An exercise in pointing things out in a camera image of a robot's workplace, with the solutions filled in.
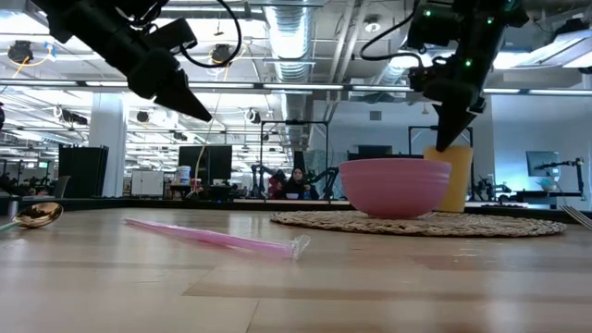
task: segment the plastic wrapper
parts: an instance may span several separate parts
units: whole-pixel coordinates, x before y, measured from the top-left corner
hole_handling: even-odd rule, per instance
[[[231,236],[210,230],[171,226],[163,223],[126,218],[126,222],[133,226],[148,228],[167,235],[179,236],[187,239],[206,241],[218,245],[226,245],[247,249],[259,253],[269,253],[282,258],[298,260],[311,241],[306,235],[301,235],[288,243],[252,240],[244,237]]]

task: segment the ceiling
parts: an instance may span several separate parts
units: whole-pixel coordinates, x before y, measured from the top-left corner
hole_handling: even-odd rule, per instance
[[[170,6],[179,4],[195,4],[193,10],[166,10],[156,24],[162,26],[168,23],[171,18],[183,16],[188,19],[191,29],[196,35],[199,44],[191,49],[191,54],[197,59],[205,61],[209,58],[209,52],[216,44],[228,43],[235,45],[237,36],[233,22],[229,19],[218,19],[212,16],[212,11],[217,7],[204,1],[179,2],[171,1]],[[357,41],[354,43],[351,55],[342,54],[338,57],[339,63],[350,61],[343,73],[343,81],[359,80],[371,83],[379,76],[387,61],[366,62],[357,57],[360,48],[365,42],[375,37],[393,22],[399,21],[406,16],[411,1],[388,1],[374,0],[367,1],[365,18],[376,16],[380,25],[379,31],[366,31],[365,24],[360,25]],[[496,63],[498,70],[492,74],[490,86],[492,87],[553,87],[569,88],[581,81],[581,75],[575,68],[534,68],[522,69],[519,72],[513,70],[521,66],[521,61],[543,45],[548,35],[543,32],[544,28],[556,29],[558,24],[564,22],[572,14],[587,15],[589,1],[560,1],[560,0],[536,0],[524,1],[529,14],[533,18],[541,19],[539,25],[527,24],[520,31],[510,31],[507,34],[506,48],[512,46],[511,52],[504,52]],[[242,2],[232,3],[233,8],[240,8]],[[345,22],[345,13],[348,6],[354,6],[352,11],[353,20]],[[88,46],[77,38],[72,38],[67,43],[59,43],[50,35],[43,17],[39,12],[33,10],[28,12],[18,10],[2,10],[0,5],[0,78],[12,78],[23,80],[125,80],[125,77],[116,69],[111,68]],[[348,31],[347,42],[353,37],[353,30],[356,28],[356,18],[362,10],[360,1],[334,0],[326,2],[324,6],[316,6],[313,9],[311,52],[307,59],[312,65],[312,73],[308,83],[330,83],[329,72],[335,60],[335,49],[338,45],[339,33]],[[253,19],[241,20],[240,26],[243,32],[243,45],[240,56],[225,71],[224,69],[204,69],[191,65],[184,58],[179,57],[179,62],[187,72],[190,81],[222,81],[229,82],[272,82],[277,80],[278,74],[273,64],[277,60],[273,53],[273,46],[269,40],[269,26],[265,21],[265,11],[260,6],[253,5]],[[48,57],[41,65],[30,68],[23,68],[18,75],[19,64],[12,63],[6,56],[8,47],[14,44],[15,40],[32,41],[31,50],[35,59],[33,63],[43,61],[47,54],[47,45],[51,44],[55,50],[55,56]],[[381,40],[371,48],[371,54],[383,54],[390,49],[391,37]],[[451,49],[435,51],[434,54],[446,54]],[[393,64],[396,66],[409,67],[403,63]],[[237,170],[248,170],[250,164],[258,160],[258,147],[260,125],[253,124],[248,120],[249,112],[256,111],[262,119],[283,120],[285,119],[285,106],[282,104],[281,92],[273,93],[207,93],[197,92],[196,96],[210,110],[216,113],[215,122],[212,125],[213,133],[208,135],[209,124],[202,121],[177,115],[175,112],[166,110],[155,105],[149,100],[144,100],[133,93],[121,92],[125,105],[129,108],[129,133],[128,133],[128,170],[136,167],[152,167],[160,169],[173,169],[176,165],[175,148],[180,144],[201,144],[209,143],[231,143],[236,146],[236,158],[234,166]],[[322,119],[326,110],[327,100],[324,95],[315,95],[316,101],[313,105],[311,117]],[[363,102],[349,102],[341,100],[336,109],[333,121],[342,126],[376,126],[375,122],[369,120],[368,112],[373,110],[383,111],[382,126],[391,123],[434,123],[435,115],[429,110],[428,115],[423,115],[423,103],[409,106],[411,102],[407,97],[405,103],[377,103],[368,105]],[[56,117],[59,114],[56,106],[74,112],[81,117],[92,121],[91,113],[93,108],[92,90],[57,90],[45,89],[43,87],[18,87],[9,86],[1,93],[0,99],[5,104],[6,126],[9,128],[23,127],[25,129],[37,130],[10,130],[5,131],[1,136],[3,147],[32,146],[34,149],[19,149],[8,147],[0,151],[0,158],[19,159],[23,156],[40,156],[41,158],[55,159],[56,145],[60,142],[71,144],[88,144],[88,126],[65,123]],[[137,120],[138,112],[148,112],[151,120],[141,123]],[[176,129],[184,132],[188,137],[187,141],[180,141],[173,138],[168,130]],[[220,134],[225,130],[227,135]],[[266,143],[266,150],[276,150],[268,153],[270,158],[278,161],[275,167],[290,167],[291,151],[286,149],[286,140],[289,136],[294,137],[294,131],[289,132],[283,126],[274,129],[277,134],[270,135]],[[306,129],[302,130],[299,136],[306,138]],[[172,153],[163,153],[160,147],[168,145]]]

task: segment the computer monitor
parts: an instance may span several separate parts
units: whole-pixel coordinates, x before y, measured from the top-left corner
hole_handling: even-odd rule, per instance
[[[528,164],[529,177],[559,177],[561,169],[559,166],[540,168],[551,163],[560,163],[557,152],[526,152],[526,163]]]
[[[195,165],[202,151],[201,145],[179,147],[179,166],[191,167],[195,178]],[[232,145],[208,145],[202,155],[198,178],[209,184],[214,179],[230,179],[232,174]]]

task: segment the person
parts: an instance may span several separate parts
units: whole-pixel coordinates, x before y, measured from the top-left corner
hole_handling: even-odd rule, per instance
[[[286,194],[288,193],[298,193],[298,200],[304,200],[305,197],[310,197],[312,200],[318,200],[318,192],[316,191],[315,186],[306,183],[304,173],[297,167],[292,170],[290,180],[288,180],[283,187],[282,196],[284,199],[287,198]]]

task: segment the woven placemat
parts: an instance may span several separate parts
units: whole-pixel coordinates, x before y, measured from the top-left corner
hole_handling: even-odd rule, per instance
[[[532,237],[567,229],[553,221],[451,213],[431,213],[416,219],[381,219],[356,211],[286,212],[273,214],[271,221],[304,228],[408,236]]]

